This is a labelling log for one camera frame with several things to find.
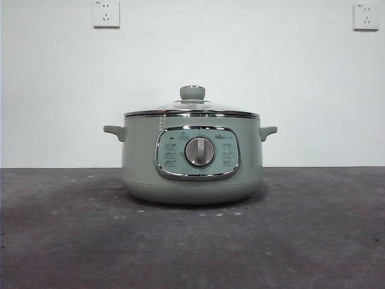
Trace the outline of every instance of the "wall outlet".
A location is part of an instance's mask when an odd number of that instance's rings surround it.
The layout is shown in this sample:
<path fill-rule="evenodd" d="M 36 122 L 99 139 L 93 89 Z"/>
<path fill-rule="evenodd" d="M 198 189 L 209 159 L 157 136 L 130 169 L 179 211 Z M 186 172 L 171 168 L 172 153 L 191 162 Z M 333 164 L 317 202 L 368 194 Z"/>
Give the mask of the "wall outlet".
<path fill-rule="evenodd" d="M 120 27 L 120 3 L 118 0 L 92 2 L 92 25 L 96 28 Z"/>
<path fill-rule="evenodd" d="M 378 3 L 354 4 L 353 29 L 376 31 L 380 28 L 380 5 Z"/>

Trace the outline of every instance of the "cooker body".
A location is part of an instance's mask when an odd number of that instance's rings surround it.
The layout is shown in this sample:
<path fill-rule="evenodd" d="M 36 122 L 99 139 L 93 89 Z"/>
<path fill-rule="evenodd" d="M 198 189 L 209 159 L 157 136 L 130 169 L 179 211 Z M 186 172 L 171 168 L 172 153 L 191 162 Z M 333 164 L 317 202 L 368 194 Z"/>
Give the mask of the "cooker body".
<path fill-rule="evenodd" d="M 162 168 L 164 162 L 158 162 L 159 136 L 165 131 L 176 129 L 183 131 L 195 128 L 202 130 L 202 137 L 211 134 L 215 148 L 222 144 L 221 131 L 229 131 L 237 139 L 238 154 L 236 167 L 230 168 L 229 173 L 194 174 L 193 178 L 186 174 L 178 174 L 178 168 L 170 168 L 176 173 L 168 174 L 168 168 Z M 236 117 L 201 117 L 201 116 L 137 116 L 126 117 L 125 125 L 119 128 L 118 138 L 123 141 L 122 178 L 130 194 L 155 202 L 169 204 L 214 204 L 243 199 L 253 194 L 262 180 L 262 145 L 267 134 L 261 131 L 257 118 Z M 183 139 L 174 141 L 184 146 Z M 187 162 L 185 155 L 180 154 L 179 162 Z M 202 168 L 209 172 L 210 166 Z"/>

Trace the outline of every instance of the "side handle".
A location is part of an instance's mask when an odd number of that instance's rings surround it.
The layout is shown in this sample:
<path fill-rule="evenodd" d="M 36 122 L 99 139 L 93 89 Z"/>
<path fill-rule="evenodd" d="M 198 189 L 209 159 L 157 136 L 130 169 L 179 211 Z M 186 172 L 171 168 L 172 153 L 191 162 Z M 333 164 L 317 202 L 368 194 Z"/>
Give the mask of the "side handle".
<path fill-rule="evenodd" d="M 120 141 L 124 141 L 126 138 L 126 130 L 122 126 L 105 125 L 103 131 L 116 135 Z"/>
<path fill-rule="evenodd" d="M 265 141 L 267 136 L 270 134 L 275 134 L 278 131 L 276 126 L 268 126 L 267 128 L 260 128 L 259 135 L 260 140 Z"/>

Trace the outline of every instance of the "dark gray surface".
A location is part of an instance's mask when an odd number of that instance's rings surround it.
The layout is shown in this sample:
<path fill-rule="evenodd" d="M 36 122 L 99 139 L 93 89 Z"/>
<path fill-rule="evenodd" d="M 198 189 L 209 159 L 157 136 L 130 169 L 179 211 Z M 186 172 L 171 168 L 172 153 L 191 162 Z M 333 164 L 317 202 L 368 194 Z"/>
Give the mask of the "dark gray surface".
<path fill-rule="evenodd" d="M 133 199 L 119 173 L 3 169 L 2 288 L 385 288 L 385 167 L 267 168 L 210 207 Z"/>

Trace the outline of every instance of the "lid handle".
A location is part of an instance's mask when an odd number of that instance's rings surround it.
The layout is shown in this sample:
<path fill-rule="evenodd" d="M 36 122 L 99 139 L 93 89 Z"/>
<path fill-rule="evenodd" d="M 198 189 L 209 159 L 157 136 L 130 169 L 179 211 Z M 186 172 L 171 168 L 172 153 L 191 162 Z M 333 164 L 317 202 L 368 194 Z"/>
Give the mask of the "lid handle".
<path fill-rule="evenodd" d="M 205 91 L 204 87 L 198 85 L 182 86 L 179 90 L 181 99 L 196 99 L 200 101 L 205 98 Z"/>

